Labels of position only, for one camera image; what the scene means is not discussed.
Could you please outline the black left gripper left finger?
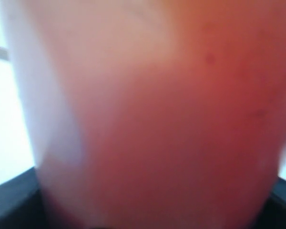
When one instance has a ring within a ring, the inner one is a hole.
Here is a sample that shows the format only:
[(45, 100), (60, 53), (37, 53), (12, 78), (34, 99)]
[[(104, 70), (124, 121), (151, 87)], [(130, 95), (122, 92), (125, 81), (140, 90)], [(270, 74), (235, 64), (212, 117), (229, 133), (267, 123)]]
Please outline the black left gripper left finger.
[(34, 168), (0, 185), (0, 229), (46, 229)]

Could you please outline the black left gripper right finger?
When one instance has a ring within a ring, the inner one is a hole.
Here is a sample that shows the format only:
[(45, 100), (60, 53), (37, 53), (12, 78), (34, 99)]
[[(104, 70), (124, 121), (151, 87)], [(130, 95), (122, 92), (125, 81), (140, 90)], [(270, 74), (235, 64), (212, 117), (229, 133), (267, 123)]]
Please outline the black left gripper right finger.
[(259, 217), (261, 229), (286, 229), (286, 180), (279, 178)]

